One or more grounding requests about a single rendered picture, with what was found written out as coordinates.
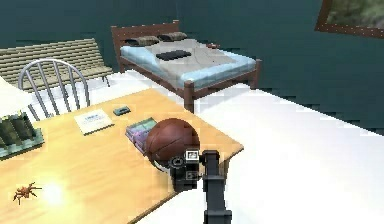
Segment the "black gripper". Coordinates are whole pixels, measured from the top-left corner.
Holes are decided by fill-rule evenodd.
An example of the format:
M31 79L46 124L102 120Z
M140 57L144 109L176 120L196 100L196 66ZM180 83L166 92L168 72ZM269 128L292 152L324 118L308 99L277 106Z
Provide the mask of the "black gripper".
M169 163L153 160L151 164L161 172L169 173L175 192L183 192L197 188L199 175L199 158L184 158L176 156Z

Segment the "brown basketball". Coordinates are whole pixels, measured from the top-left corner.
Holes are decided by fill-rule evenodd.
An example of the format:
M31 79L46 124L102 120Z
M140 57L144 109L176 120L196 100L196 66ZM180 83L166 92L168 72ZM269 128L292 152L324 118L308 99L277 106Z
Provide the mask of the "brown basketball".
M189 148L199 148L198 133L187 121L168 118L158 122L149 132L145 155L151 162L165 163L174 156L181 156Z

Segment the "green and purple box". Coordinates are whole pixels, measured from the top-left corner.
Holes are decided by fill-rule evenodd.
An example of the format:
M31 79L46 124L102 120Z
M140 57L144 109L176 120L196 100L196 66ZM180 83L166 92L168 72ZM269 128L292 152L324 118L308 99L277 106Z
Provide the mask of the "green and purple box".
M150 117L126 127L125 135L142 154L145 154L144 145L147 136L156 124L157 122Z

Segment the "light wooden table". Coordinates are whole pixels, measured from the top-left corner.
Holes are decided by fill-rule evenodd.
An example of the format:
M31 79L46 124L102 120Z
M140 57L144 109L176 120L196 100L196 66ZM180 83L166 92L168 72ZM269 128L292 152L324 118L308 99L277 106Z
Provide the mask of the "light wooden table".
M134 224L174 197L167 174L131 144L127 126L152 117L179 118L197 131L203 149L220 153L220 167L242 145L154 89L103 102L113 126L83 135L73 113L37 122L44 144L0 161L0 224ZM13 200L17 188L34 182L36 196Z

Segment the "white book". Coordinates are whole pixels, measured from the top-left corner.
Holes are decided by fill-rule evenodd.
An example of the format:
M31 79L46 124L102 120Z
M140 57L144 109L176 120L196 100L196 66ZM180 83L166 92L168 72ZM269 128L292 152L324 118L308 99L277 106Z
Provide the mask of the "white book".
M83 135L113 126L111 118L102 109L77 115L74 119Z

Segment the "brown bed with blue sheet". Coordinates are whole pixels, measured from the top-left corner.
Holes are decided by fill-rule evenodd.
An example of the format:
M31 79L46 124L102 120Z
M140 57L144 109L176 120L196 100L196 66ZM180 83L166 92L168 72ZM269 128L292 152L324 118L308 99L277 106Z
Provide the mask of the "brown bed with blue sheet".
M184 100L184 108L194 110L195 101L238 83L257 88L261 61L247 56L210 49L187 36L174 42L136 47L126 39L181 32L179 22L111 28L116 59L121 72L133 69ZM191 56L171 61L156 57L159 53L184 50Z

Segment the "black flat laptop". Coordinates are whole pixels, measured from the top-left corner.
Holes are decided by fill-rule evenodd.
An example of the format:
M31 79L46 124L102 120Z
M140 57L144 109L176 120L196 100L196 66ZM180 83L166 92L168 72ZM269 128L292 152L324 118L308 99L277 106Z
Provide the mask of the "black flat laptop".
M189 56L191 56L191 53L184 50L174 50L174 51L159 53L156 55L158 59L163 61L171 61L171 60L176 60L179 58L184 58Z

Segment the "dark grey pillow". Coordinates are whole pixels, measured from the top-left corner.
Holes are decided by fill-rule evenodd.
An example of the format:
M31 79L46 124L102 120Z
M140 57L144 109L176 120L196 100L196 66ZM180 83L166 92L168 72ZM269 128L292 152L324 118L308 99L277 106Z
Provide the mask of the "dark grey pillow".
M163 42L174 42L186 39L187 35L183 32L171 32L166 34L160 34L157 36L157 38Z
M130 46L145 47L159 43L160 40L156 36L142 36L136 38L129 38L125 43Z

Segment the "orange spider toy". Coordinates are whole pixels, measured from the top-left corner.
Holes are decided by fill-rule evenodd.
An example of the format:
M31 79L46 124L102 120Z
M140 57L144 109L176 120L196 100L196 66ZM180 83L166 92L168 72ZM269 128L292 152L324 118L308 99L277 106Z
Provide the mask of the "orange spider toy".
M34 190L41 190L41 187L36 187L34 182L30 183L28 186L17 188L13 200L17 200L18 204L21 204L22 198L29 198L30 195L36 196Z

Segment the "beige slatted bench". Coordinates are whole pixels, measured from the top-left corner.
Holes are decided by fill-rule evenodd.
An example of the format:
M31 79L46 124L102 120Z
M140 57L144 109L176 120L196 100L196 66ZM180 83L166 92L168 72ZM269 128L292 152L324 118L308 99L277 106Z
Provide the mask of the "beige slatted bench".
M95 39L91 38L0 49L0 76L8 83L18 87L18 77L22 69L28 63L42 58L65 61L77 68L86 80L112 74L112 68L105 65ZM42 62L41 67L49 87L59 86L53 63ZM70 84L67 66L57 63L57 67L63 84ZM29 73L37 90L45 89L36 65L29 69Z

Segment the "grey spindle-back chair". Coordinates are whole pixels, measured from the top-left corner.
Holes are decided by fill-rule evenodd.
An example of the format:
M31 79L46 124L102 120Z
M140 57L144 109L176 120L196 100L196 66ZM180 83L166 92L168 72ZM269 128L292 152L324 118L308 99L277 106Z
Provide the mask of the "grey spindle-back chair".
M90 96L89 96L89 88L88 88L87 81L86 81L84 75L75 66L73 66L70 63L65 62L63 60L54 59L54 58L36 59L36 60L28 63L20 71L20 73L18 75L18 88L20 90L24 89L24 78L27 78L27 80L28 80L28 82L29 82L29 84L30 84L30 86L31 86L35 96L36 96L36 99L37 99L38 103L40 104L40 107L41 107L41 109L42 109L42 111L43 111L43 113L44 113L46 118L52 117L53 114L48 112L48 110L47 110L47 108L45 106L45 103L44 103L44 101L42 99L42 96L40 94L40 91L37 88L37 84L34 82L33 77L32 77L32 75L30 73L30 69L33 66L36 66L38 68L41 80L43 82L43 88L47 92L47 95L48 95L48 97L49 97L49 99L51 101L51 104L52 104L52 107L54 109L55 114L59 115L60 112L58 110L57 104L56 104L55 99L53 97L53 93L52 93L50 85L48 83L47 76L45 75L43 67L42 67L42 64L45 63L45 62L49 62L53 66L53 70L54 70L56 79L58 81L58 86L59 86L59 88L61 90L61 93L63 94L64 103L65 103L65 106L66 106L66 109L67 109L68 112L71 111L71 108L70 108L69 102L68 102L68 93L67 93L67 90L66 90L66 88L64 86L63 80L61 78L61 73L59 72L59 67L58 67L59 64L65 66L67 68L68 75L69 75L69 82L70 82L70 85L71 85L71 88L72 88L72 93L73 93L74 100L75 100L75 103L76 103L76 108L77 109L80 108L80 99L79 99L79 96L77 94L75 78L74 78L73 73L76 73L78 75L78 77L80 78L80 80L81 80L81 82L83 84L83 87L84 87L84 95L85 95L86 105L87 106L90 105Z

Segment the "white lampshade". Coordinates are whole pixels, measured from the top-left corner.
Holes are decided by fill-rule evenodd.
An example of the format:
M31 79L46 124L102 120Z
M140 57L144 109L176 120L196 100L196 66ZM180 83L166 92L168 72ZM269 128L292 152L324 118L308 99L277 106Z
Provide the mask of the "white lampshade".
M0 76L0 117L13 115L33 102L32 96Z

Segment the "brown framed picture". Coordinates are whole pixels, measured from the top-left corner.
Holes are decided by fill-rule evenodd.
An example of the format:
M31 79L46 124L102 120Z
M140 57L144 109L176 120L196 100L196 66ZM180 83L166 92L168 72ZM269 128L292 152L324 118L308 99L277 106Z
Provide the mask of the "brown framed picture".
M332 2L333 0L322 0L321 8L319 10L317 22L314 28L315 31L384 39L384 29L381 28L328 24L327 18Z

